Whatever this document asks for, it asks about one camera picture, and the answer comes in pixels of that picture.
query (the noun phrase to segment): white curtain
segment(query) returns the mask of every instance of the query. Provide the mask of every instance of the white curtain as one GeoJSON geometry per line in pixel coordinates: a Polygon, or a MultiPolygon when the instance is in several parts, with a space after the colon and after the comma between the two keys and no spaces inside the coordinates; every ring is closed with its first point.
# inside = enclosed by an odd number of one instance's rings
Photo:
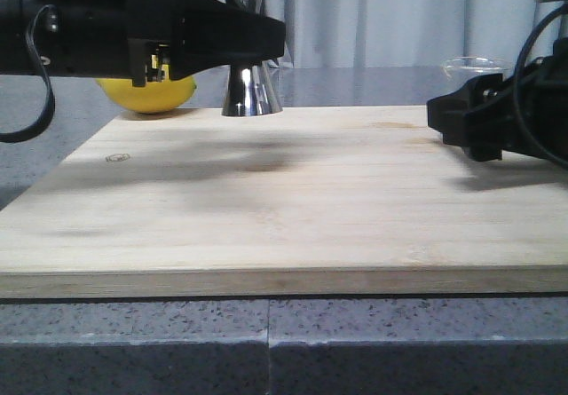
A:
{"type": "MultiPolygon", "coordinates": [[[[405,67],[440,65],[456,56],[514,62],[533,25],[558,6],[533,0],[265,0],[284,20],[283,66],[405,67]]],[[[557,21],[535,47],[549,54],[557,21]]]]}

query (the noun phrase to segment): lemon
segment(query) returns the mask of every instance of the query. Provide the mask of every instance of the lemon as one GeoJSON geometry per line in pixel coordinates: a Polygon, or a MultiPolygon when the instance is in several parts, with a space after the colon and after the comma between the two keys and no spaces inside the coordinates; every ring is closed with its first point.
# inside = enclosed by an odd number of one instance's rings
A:
{"type": "Polygon", "coordinates": [[[170,111],[193,96],[195,80],[189,76],[171,81],[168,66],[164,66],[165,78],[161,83],[146,83],[145,87],[132,87],[131,80],[99,78],[97,83],[116,104],[137,113],[153,114],[170,111]]]}

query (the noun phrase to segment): wire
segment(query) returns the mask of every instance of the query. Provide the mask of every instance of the wire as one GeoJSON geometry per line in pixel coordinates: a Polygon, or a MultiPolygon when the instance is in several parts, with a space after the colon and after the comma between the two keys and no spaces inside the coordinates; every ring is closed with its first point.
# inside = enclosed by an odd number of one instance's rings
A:
{"type": "Polygon", "coordinates": [[[568,170],[568,160],[563,158],[562,156],[553,153],[547,147],[542,145],[542,143],[534,136],[533,131],[529,127],[525,114],[521,108],[521,74],[525,69],[525,63],[528,59],[531,50],[533,49],[534,44],[542,34],[542,31],[550,25],[550,23],[555,20],[557,17],[561,15],[568,14],[568,4],[563,4],[559,8],[555,9],[544,19],[537,24],[536,27],[532,30],[531,34],[526,39],[525,45],[521,52],[518,55],[517,63],[515,65],[515,73],[513,74],[513,112],[515,115],[515,119],[517,120],[517,125],[521,130],[521,133],[525,137],[525,140],[532,146],[537,152],[541,153],[544,158],[550,160],[554,164],[568,170]]]}
{"type": "Polygon", "coordinates": [[[45,70],[41,56],[37,51],[34,37],[36,35],[37,23],[42,15],[47,11],[55,12],[56,10],[57,8],[52,4],[43,6],[39,11],[37,11],[35,17],[29,22],[28,27],[26,28],[26,49],[28,50],[29,59],[35,73],[41,76],[45,83],[46,92],[42,113],[39,114],[39,117],[37,117],[37,119],[25,129],[13,131],[11,133],[0,133],[0,142],[13,144],[33,139],[41,135],[49,127],[53,120],[53,115],[55,114],[55,97],[53,96],[50,77],[45,70]]]}

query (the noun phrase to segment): granite countertop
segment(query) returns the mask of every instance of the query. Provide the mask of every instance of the granite countertop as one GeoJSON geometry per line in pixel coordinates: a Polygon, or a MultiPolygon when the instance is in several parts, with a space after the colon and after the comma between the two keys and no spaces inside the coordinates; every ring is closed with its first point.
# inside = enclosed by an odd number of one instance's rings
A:
{"type": "MultiPolygon", "coordinates": [[[[284,107],[416,105],[437,67],[281,69],[284,107]]],[[[223,68],[186,107],[220,107],[223,68]]],[[[42,85],[0,77],[0,125],[33,119],[42,85]]],[[[121,110],[57,79],[52,127],[0,145],[0,207],[121,110]]],[[[0,301],[0,393],[568,393],[568,297],[418,296],[0,301]]]]}

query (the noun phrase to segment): wooden board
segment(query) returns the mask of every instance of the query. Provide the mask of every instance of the wooden board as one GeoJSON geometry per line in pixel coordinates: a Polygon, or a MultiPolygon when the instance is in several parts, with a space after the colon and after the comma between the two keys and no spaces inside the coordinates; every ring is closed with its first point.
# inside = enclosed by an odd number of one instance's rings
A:
{"type": "Polygon", "coordinates": [[[0,297],[567,290],[567,183],[424,107],[122,116],[0,212],[0,297]]]}

